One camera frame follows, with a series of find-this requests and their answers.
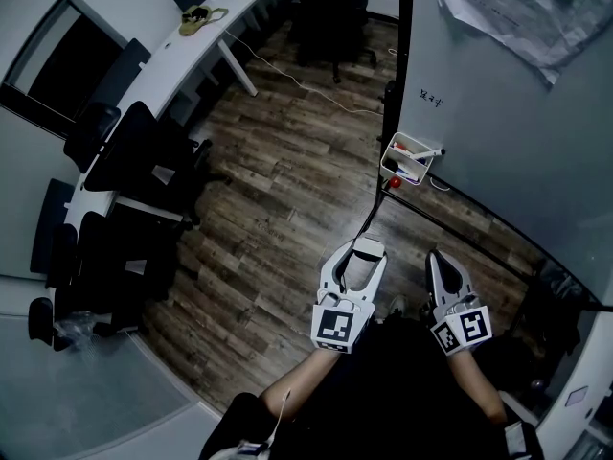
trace wooden floor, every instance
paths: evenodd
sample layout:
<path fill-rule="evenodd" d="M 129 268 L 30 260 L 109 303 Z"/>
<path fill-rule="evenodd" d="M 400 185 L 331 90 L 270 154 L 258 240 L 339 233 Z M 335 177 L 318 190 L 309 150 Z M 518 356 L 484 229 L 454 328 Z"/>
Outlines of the wooden floor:
<path fill-rule="evenodd" d="M 397 47 L 395 25 L 365 27 L 378 65 L 373 69 L 368 57 L 342 65 L 338 85 L 328 63 L 295 63 L 288 29 L 283 25 L 259 54 L 347 108 L 382 112 L 378 96 L 395 77 L 396 58 L 388 53 Z M 355 236 L 373 205 L 381 131 L 379 116 L 346 112 L 257 59 L 247 73 L 258 96 L 232 85 L 196 125 L 214 142 L 214 169 L 233 182 L 206 187 L 196 207 L 200 229 L 185 233 L 178 247 L 189 271 L 177 272 L 168 301 L 146 311 L 148 344 L 221 412 L 239 392 L 260 393 L 312 349 L 319 269 Z M 410 197 L 522 271 L 540 257 L 460 195 L 424 182 Z M 369 233 L 385 243 L 390 260 L 375 300 L 380 315 L 392 298 L 406 295 L 417 316 L 426 301 L 424 259 L 439 247 L 469 269 L 494 332 L 510 324 L 526 287 L 466 244 L 392 200 L 384 201 Z M 361 270 L 350 266 L 350 287 Z"/>

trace forearm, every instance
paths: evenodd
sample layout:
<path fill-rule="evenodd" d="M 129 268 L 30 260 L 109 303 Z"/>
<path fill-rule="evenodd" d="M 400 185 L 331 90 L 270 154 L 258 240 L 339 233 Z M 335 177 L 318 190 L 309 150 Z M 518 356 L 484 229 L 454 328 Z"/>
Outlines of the forearm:
<path fill-rule="evenodd" d="M 270 413 L 278 417 L 285 392 L 291 389 L 291 394 L 285 402 L 283 419 L 293 419 L 339 357 L 340 354 L 334 351 L 316 349 L 292 371 L 264 390 L 260 398 Z"/>
<path fill-rule="evenodd" d="M 483 374 L 469 350 L 462 350 L 448 359 L 449 368 L 460 387 L 495 424 L 507 420 L 500 394 Z"/>

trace white desk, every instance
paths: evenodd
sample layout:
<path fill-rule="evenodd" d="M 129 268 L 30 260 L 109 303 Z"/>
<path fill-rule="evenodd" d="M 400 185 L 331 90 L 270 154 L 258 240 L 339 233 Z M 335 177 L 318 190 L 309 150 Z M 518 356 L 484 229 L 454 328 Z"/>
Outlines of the white desk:
<path fill-rule="evenodd" d="M 118 104 L 122 116 L 132 104 L 142 101 L 155 117 L 159 117 L 193 69 L 216 45 L 237 74 L 241 83 L 252 95 L 255 95 L 257 90 L 222 38 L 225 34 L 224 29 L 228 29 L 238 19 L 242 18 L 258 1 L 206 0 L 203 5 L 207 5 L 212 9 L 217 7 L 228 9 L 228 14 L 216 23 L 207 24 L 196 34 L 189 37 L 180 35 L 179 26 L 177 26 L 153 53 L 148 63 L 144 65 L 141 73 L 125 92 Z M 83 182 L 88 174 L 89 171 L 79 177 L 79 182 L 65 219 L 65 222 L 72 224 L 77 229 L 77 232 L 80 230 L 81 220 L 87 212 L 93 211 L 106 216 L 113 202 L 119 202 L 133 208 L 143 209 L 150 213 L 172 218 L 172 214 L 164 210 L 147 207 L 142 203 L 117 197 L 115 191 L 86 191 L 83 188 Z"/>

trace cable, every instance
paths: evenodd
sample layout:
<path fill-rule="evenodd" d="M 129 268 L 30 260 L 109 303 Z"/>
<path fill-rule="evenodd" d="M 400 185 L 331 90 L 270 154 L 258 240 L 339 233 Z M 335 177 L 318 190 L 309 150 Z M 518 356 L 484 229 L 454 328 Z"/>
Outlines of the cable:
<path fill-rule="evenodd" d="M 380 112 L 374 112 L 374 111 L 370 111 L 368 109 L 347 109 L 345 106 L 343 106 L 341 103 L 338 103 L 337 101 L 335 101 L 332 97 L 327 96 L 326 94 L 324 94 L 321 90 L 317 90 L 316 88 L 311 88 L 311 87 L 307 87 L 306 85 L 302 85 L 299 81 L 297 81 L 296 79 L 294 79 L 291 75 L 287 74 L 286 72 L 283 72 L 282 70 L 280 70 L 279 68 L 277 68 L 275 65 L 270 64 L 268 61 L 266 61 L 263 57 L 259 57 L 258 55 L 256 55 L 256 53 L 251 49 L 251 47 L 246 43 L 241 41 L 240 39 L 238 39 L 235 35 L 233 35 L 230 31 L 227 31 L 226 29 L 223 29 L 221 26 L 218 26 L 224 33 L 230 35 L 231 37 L 233 37 L 236 41 L 238 41 L 240 44 L 242 44 L 243 46 L 245 46 L 250 52 L 251 54 L 256 57 L 257 59 L 260 59 L 261 61 L 263 61 L 264 63 L 266 63 L 270 68 L 272 68 L 273 70 L 279 72 L 281 75 L 288 77 L 289 79 L 292 79 L 293 81 L 296 82 L 296 85 L 298 85 L 300 88 L 304 88 L 305 90 L 308 90 L 309 92 L 315 92 L 316 94 L 319 94 L 320 96 L 322 96 L 325 99 L 328 99 L 331 103 L 335 103 L 336 105 L 338 105 L 341 109 L 345 109 L 347 112 L 350 112 L 351 114 L 357 114 L 359 112 L 367 112 L 369 114 L 374 114 L 375 116 L 383 116 L 383 114 L 381 114 Z"/>
<path fill-rule="evenodd" d="M 438 189 L 439 191 L 449 191 L 449 189 L 450 189 L 450 188 L 445 189 L 445 188 L 441 188 L 441 187 L 437 186 L 437 185 L 434 183 L 434 181 L 432 180 L 432 177 L 430 177 L 430 184 L 432 184 L 432 187 L 433 187 L 434 189 Z"/>
<path fill-rule="evenodd" d="M 281 402 L 281 412 L 279 413 L 279 419 L 277 420 L 277 425 L 272 430 L 272 434 L 266 440 L 266 444 L 269 448 L 275 442 L 275 435 L 277 434 L 277 429 L 279 429 L 279 425 L 281 424 L 281 419 L 284 416 L 285 403 L 287 402 L 287 399 L 289 399 L 289 394 L 291 394 L 291 388 L 288 388 L 287 392 L 285 392 L 284 394 L 283 401 Z"/>

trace window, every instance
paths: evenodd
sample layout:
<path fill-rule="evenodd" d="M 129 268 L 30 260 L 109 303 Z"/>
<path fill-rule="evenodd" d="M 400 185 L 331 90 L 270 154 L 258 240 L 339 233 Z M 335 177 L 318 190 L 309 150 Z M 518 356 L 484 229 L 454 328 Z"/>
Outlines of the window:
<path fill-rule="evenodd" d="M 73 0 L 58 0 L 13 62 L 0 104 L 65 138 L 121 52 Z"/>

